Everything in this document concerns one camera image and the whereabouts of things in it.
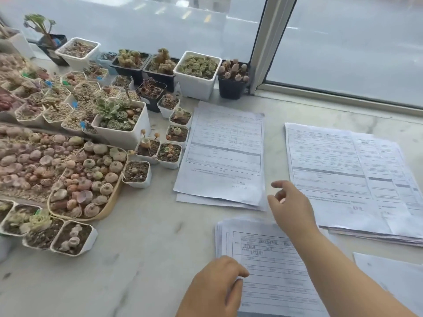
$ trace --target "glass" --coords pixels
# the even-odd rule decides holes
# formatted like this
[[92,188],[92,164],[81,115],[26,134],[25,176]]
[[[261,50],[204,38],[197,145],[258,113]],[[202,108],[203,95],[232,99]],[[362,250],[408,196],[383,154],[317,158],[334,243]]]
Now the glass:
[[100,42],[102,51],[120,48],[172,57],[186,50],[250,61],[266,0],[0,0],[6,24],[28,39],[41,35],[23,27],[25,14],[56,21],[52,33]]
[[423,0],[297,0],[268,83],[423,107]]

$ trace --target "marble countertop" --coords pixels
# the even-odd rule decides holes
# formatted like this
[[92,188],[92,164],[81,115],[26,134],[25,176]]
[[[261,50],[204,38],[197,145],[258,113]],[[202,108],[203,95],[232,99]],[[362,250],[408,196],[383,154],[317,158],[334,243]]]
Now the marble countertop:
[[[373,133],[399,143],[423,188],[423,120],[335,104],[315,105],[244,96],[211,102],[263,112],[265,176],[288,179],[284,122]],[[193,111],[197,101],[182,100]],[[148,112],[164,136],[168,121]],[[152,168],[148,189],[124,186],[113,212],[93,225],[98,239],[91,251],[70,258],[20,244],[0,264],[0,311],[5,317],[149,316],[173,317],[193,276],[214,258],[214,226],[222,219],[271,213],[176,202],[177,170]],[[347,236],[336,237],[347,252],[358,251],[423,263],[423,249]]]

